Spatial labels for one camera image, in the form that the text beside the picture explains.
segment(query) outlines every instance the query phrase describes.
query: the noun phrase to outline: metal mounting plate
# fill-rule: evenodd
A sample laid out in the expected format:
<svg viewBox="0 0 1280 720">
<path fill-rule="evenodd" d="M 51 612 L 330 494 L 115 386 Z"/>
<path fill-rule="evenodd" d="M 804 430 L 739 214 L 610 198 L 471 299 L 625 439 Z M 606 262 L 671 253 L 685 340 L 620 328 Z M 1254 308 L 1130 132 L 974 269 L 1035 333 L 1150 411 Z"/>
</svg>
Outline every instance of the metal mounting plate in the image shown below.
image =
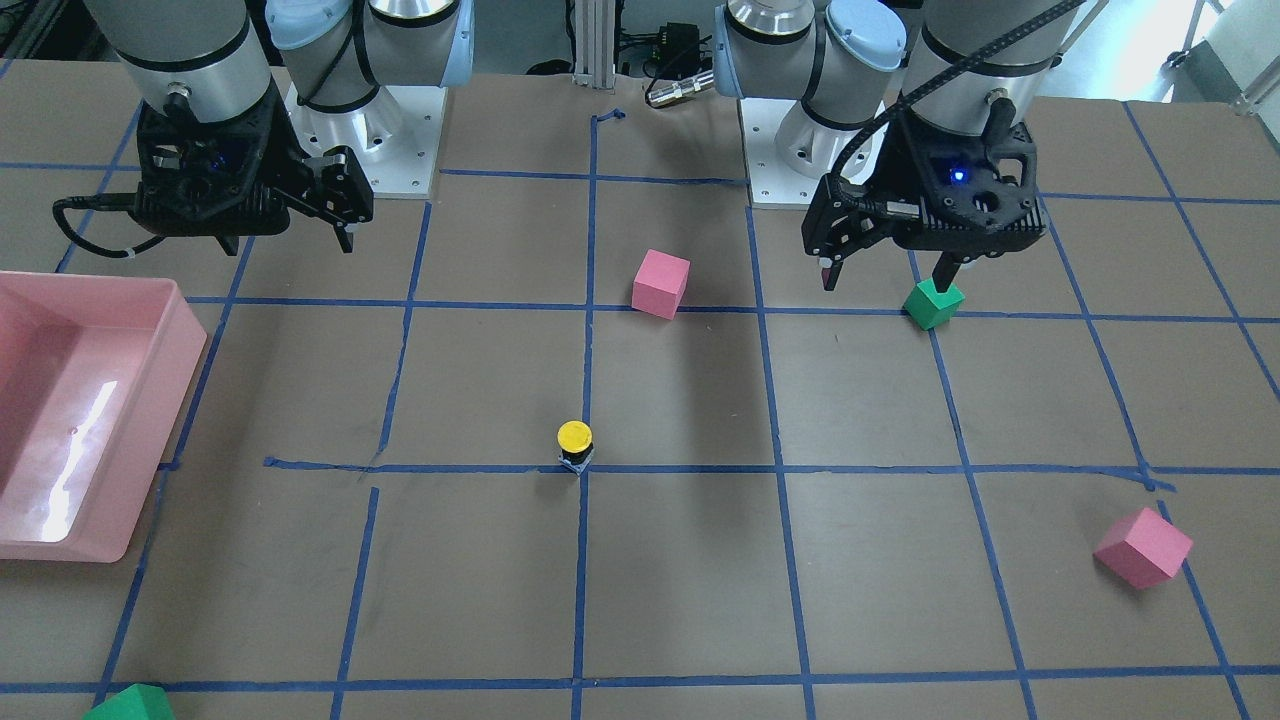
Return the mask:
<svg viewBox="0 0 1280 720">
<path fill-rule="evenodd" d="M 444 105 L 448 91 L 443 87 L 388 86 L 399 102 L 408 132 L 401 131 L 375 152 L 358 151 L 360 165 L 374 188 L 374 197 L 389 200 L 430 200 L 435 181 L 436 159 L 440 151 L 440 132 L 444 127 Z M 298 91 L 292 85 L 284 105 L 292 118 L 298 113 Z M 324 147 L 311 142 L 311 136 L 293 132 L 302 147 L 312 155 Z"/>
<path fill-rule="evenodd" d="M 800 174 L 791 169 L 778 155 L 773 143 L 778 135 L 782 118 L 787 115 L 795 100 L 771 100 L 748 97 L 740 102 L 742 120 L 742 150 L 746 154 L 746 170 L 751 178 L 751 206 L 804 210 L 809 208 L 817 178 Z M 876 169 L 876 156 L 884 142 L 884 128 L 872 136 L 864 145 L 867 158 L 852 160 L 845 167 L 845 178 L 855 184 L 867 182 Z"/>
</svg>

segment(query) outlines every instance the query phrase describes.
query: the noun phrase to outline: pink cube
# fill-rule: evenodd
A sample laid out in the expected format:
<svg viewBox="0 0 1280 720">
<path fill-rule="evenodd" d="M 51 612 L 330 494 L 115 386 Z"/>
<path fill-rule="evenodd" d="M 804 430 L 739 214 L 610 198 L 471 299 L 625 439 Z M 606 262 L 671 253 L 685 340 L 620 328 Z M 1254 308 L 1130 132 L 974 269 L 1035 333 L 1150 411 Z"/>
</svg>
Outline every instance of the pink cube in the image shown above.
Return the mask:
<svg viewBox="0 0 1280 720">
<path fill-rule="evenodd" d="M 1093 556 L 1138 589 L 1171 580 L 1192 550 L 1192 538 L 1149 507 L 1116 521 Z"/>
<path fill-rule="evenodd" d="M 689 283 L 689 260 L 650 250 L 631 286 L 631 306 L 671 320 Z"/>
</svg>

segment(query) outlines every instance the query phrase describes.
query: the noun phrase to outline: plastic tray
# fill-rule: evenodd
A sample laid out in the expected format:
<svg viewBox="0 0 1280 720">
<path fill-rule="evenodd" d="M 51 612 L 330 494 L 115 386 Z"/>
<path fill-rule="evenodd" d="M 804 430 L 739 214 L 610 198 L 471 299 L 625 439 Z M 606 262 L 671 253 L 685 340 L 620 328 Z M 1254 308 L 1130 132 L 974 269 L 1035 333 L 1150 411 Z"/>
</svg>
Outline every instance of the plastic tray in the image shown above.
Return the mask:
<svg viewBox="0 0 1280 720">
<path fill-rule="evenodd" d="M 0 557 L 124 555 L 205 338 L 173 281 L 0 272 Z"/>
</svg>

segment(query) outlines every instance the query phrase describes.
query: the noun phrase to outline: light blue joint cap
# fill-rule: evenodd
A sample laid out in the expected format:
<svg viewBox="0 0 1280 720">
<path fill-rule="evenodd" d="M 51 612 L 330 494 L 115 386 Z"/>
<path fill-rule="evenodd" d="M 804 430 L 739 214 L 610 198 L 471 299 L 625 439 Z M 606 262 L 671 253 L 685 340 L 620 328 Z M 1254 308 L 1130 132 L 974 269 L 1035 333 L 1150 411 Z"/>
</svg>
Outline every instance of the light blue joint cap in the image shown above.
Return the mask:
<svg viewBox="0 0 1280 720">
<path fill-rule="evenodd" d="M 471 82 L 471 68 L 475 65 L 476 28 L 472 0 L 461 0 L 458 23 L 453 31 L 453 46 L 449 60 L 444 65 L 440 87 L 461 87 Z"/>
<path fill-rule="evenodd" d="M 906 53 L 906 28 L 877 0 L 831 0 L 827 26 L 840 45 L 881 72 L 892 72 Z"/>
<path fill-rule="evenodd" d="M 351 12 L 351 0 L 266 0 L 271 45 L 297 50 L 333 29 Z"/>
<path fill-rule="evenodd" d="M 724 22 L 724 5 L 716 6 L 716 29 L 712 33 L 714 53 L 712 69 L 716 70 L 716 92 L 724 97 L 746 97 L 737 82 L 733 69 L 733 49 L 728 44 L 728 23 Z"/>
</svg>

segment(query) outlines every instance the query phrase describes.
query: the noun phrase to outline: yellow button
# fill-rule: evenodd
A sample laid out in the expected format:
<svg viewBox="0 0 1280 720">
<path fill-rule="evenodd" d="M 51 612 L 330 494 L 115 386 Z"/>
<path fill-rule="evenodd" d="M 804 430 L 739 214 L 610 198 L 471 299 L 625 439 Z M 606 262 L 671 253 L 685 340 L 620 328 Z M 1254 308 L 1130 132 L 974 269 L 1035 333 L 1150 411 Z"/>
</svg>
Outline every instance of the yellow button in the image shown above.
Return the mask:
<svg viewBox="0 0 1280 720">
<path fill-rule="evenodd" d="M 556 433 L 556 441 L 559 442 L 561 450 L 564 452 L 584 452 L 591 447 L 591 428 L 581 420 L 570 420 L 561 425 L 559 432 Z"/>
</svg>

